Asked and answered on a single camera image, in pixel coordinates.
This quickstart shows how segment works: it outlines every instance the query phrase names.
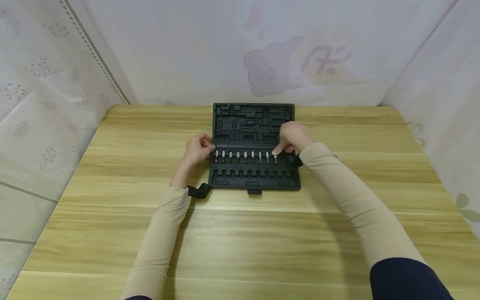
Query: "fabric backdrop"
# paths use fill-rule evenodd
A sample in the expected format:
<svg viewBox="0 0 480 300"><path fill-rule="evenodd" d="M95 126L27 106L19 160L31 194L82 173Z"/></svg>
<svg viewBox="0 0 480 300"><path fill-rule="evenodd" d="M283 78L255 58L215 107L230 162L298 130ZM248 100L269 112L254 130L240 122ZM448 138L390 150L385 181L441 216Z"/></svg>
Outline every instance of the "fabric backdrop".
<svg viewBox="0 0 480 300"><path fill-rule="evenodd" d="M459 0L385 97L480 239L480 1Z"/></svg>
<svg viewBox="0 0 480 300"><path fill-rule="evenodd" d="M114 104L127 103L59 0L0 0L0 300Z"/></svg>
<svg viewBox="0 0 480 300"><path fill-rule="evenodd" d="M455 0L71 0L144 104L378 105Z"/></svg>

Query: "black tool case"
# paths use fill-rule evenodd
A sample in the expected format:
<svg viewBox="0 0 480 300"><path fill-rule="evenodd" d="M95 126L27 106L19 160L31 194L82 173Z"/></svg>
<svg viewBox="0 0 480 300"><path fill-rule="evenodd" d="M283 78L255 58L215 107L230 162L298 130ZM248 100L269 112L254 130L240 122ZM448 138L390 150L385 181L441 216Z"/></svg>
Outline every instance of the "black tool case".
<svg viewBox="0 0 480 300"><path fill-rule="evenodd" d="M293 104L215 103L213 142L216 149L210 160L208 185L247 189L249 194L261 194L262 189L299 190L298 165L292 163L299 160L295 152L282 152L276 159L277 163L272 155L272 150L278 145L280 126L294 119Z"/></svg>

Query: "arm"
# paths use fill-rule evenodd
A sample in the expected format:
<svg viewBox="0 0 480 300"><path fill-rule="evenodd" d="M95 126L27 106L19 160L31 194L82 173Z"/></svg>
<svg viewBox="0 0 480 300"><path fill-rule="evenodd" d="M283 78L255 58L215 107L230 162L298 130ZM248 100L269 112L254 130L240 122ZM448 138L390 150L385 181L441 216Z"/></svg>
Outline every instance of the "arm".
<svg viewBox="0 0 480 300"><path fill-rule="evenodd" d="M188 141L170 186L163 191L158 208L152 216L128 275L122 299L135 296L160 299L180 224L190 205L188 179L195 165L215 149L211 141L212 138L205 133Z"/></svg>
<svg viewBox="0 0 480 300"><path fill-rule="evenodd" d="M316 143L306 127L284 123L280 144L272 151L300 150L300 159L323 184L340 211L357 231L370 267L392 257L410 258L425 264L397 218L384 203L324 144Z"/></svg>
<svg viewBox="0 0 480 300"><path fill-rule="evenodd" d="M294 148L358 233L374 300L452 299L385 204L324 144L316 143L305 126L288 122L272 154Z"/></svg>

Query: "beige sleeve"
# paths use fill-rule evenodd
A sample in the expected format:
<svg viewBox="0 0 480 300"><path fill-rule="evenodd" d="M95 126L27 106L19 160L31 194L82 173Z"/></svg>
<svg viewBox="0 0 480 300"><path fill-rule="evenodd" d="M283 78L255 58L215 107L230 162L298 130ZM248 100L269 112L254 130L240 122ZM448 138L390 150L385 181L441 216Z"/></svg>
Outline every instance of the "beige sleeve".
<svg viewBox="0 0 480 300"><path fill-rule="evenodd" d="M127 277L122 299L133 296L160 299L180 223L189 205L188 189L167 187L163 191Z"/></svg>
<svg viewBox="0 0 480 300"><path fill-rule="evenodd" d="M357 231L367 263L392 257L425 261L402 225L385 204L324 144L300 153L300 159L323 184Z"/></svg>

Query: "wood grain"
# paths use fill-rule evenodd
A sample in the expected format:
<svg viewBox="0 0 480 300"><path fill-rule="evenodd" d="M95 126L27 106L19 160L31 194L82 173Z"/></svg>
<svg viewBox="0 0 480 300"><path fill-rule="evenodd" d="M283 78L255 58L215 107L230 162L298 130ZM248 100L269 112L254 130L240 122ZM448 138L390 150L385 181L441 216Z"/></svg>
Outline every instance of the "wood grain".
<svg viewBox="0 0 480 300"><path fill-rule="evenodd" d="M480 247L394 108L296 108L397 215L456 299L477 299ZM118 299L184 144L211 107L115 106L8 299ZM191 184L207 181L208 164ZM308 170L302 189L212 190L193 201L165 299L371 299L358 238Z"/></svg>

